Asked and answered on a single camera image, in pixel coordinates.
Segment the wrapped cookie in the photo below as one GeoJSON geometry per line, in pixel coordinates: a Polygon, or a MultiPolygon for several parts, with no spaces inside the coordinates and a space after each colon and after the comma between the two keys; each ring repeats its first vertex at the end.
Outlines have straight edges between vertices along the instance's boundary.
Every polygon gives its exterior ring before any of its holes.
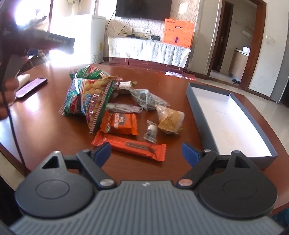
{"type": "Polygon", "coordinates": [[[166,134],[179,134],[183,131],[182,125],[185,118],[183,112],[169,109],[163,106],[156,107],[159,117],[158,127],[166,134]]]}
{"type": "Polygon", "coordinates": [[[105,111],[100,130],[111,134],[138,135],[136,115],[134,113],[105,111]]]}

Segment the tv cabinet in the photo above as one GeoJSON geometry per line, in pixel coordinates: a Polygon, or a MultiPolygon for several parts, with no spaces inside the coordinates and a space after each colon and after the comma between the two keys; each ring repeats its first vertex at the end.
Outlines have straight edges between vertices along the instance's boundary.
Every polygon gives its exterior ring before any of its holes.
{"type": "Polygon", "coordinates": [[[108,38],[109,62],[156,71],[182,73],[189,48],[139,38],[108,38]]]}

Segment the paper towel roll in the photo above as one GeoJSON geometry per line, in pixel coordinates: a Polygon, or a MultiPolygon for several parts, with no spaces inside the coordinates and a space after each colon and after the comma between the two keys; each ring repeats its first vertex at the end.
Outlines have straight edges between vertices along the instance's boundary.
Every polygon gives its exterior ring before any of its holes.
{"type": "Polygon", "coordinates": [[[21,87],[23,87],[30,80],[30,75],[29,74],[19,75],[17,79],[19,81],[19,87],[16,90],[18,91],[21,87]]]}

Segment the television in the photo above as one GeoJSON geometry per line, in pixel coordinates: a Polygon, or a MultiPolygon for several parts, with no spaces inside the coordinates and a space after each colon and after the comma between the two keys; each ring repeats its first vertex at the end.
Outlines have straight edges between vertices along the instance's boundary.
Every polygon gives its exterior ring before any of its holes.
{"type": "Polygon", "coordinates": [[[164,21],[171,6],[172,0],[117,0],[115,16],[164,21]]]}

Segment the yellow snack wrapper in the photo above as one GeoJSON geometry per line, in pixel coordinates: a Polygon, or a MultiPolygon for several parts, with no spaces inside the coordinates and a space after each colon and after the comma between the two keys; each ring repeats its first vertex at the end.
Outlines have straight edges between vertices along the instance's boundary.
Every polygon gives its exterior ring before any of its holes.
{"type": "Polygon", "coordinates": [[[183,131],[182,125],[185,117],[183,112],[159,105],[156,106],[156,109],[160,121],[158,127],[163,132],[167,134],[179,134],[183,131]]]}

